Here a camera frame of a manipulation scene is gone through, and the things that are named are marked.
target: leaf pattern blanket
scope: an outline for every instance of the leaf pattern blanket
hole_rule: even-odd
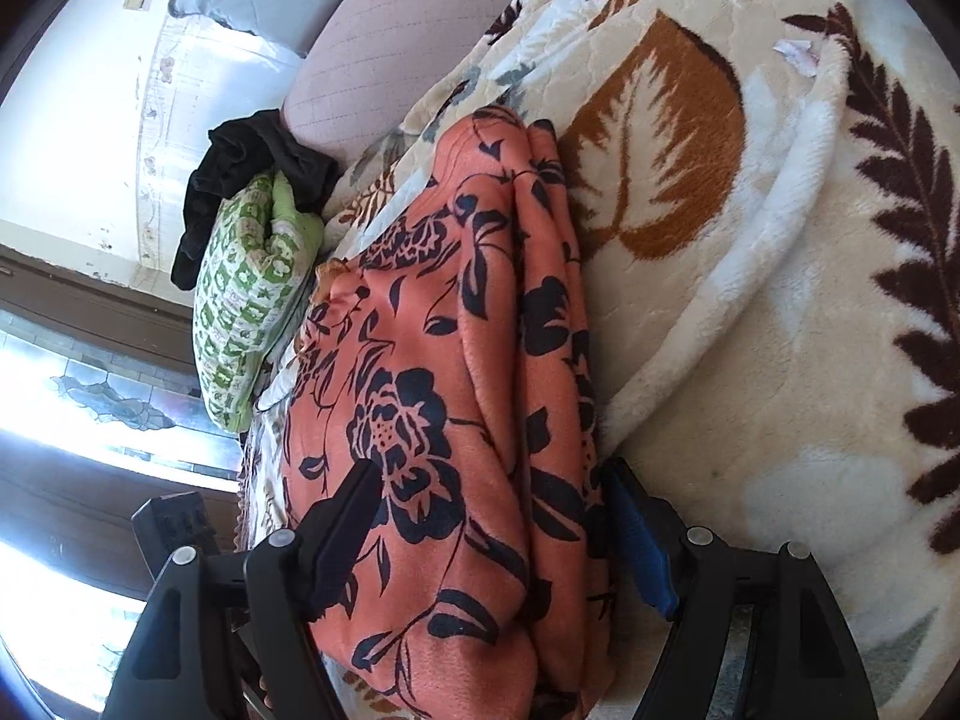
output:
[[[283,488],[296,526],[354,461],[384,497],[328,656],[421,717],[576,720],[611,680],[580,258],[553,128],[488,106],[318,289]]]
[[[881,717],[919,720],[960,659],[960,82],[928,30],[903,0],[515,0],[341,180],[335,254],[492,103],[558,133],[600,457],[731,543],[808,542]],[[628,587],[614,615],[594,715],[626,718],[665,630]]]

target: black cloth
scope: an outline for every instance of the black cloth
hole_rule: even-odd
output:
[[[320,213],[340,177],[336,160],[301,146],[280,122],[280,111],[258,111],[210,130],[210,148],[187,182],[184,237],[170,280],[181,290],[197,285],[200,261],[210,243],[220,203],[275,167],[290,181],[301,213]]]

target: brown wood panel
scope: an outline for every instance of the brown wood panel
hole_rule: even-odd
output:
[[[0,431],[0,541],[105,590],[146,598],[152,581],[130,518],[150,498],[193,489]],[[236,495],[197,490],[232,551]]]
[[[0,245],[0,307],[71,338],[153,365],[195,371],[186,306],[22,255]]]

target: beige blanket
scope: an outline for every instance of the beige blanket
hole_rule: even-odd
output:
[[[730,543],[809,543],[881,717],[920,718],[960,659],[960,82],[928,30],[903,0],[517,0],[344,177],[336,254],[496,100],[560,135],[603,452]],[[629,586],[617,613],[603,718],[664,641]]]

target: blue gripper pad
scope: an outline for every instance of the blue gripper pad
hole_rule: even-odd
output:
[[[625,472],[632,477],[632,471],[619,458],[608,461],[609,466],[614,464],[617,467],[609,467],[604,475],[604,495],[611,514],[617,552],[630,568],[640,597],[663,617],[672,620],[680,608],[680,596],[674,584],[670,552],[662,543],[664,527],[648,520],[648,517],[659,516],[659,507],[652,504],[660,502],[647,495],[638,482],[634,490],[628,490],[622,474]],[[670,512],[681,522],[672,509]],[[666,530],[671,530],[673,524],[667,523]]]

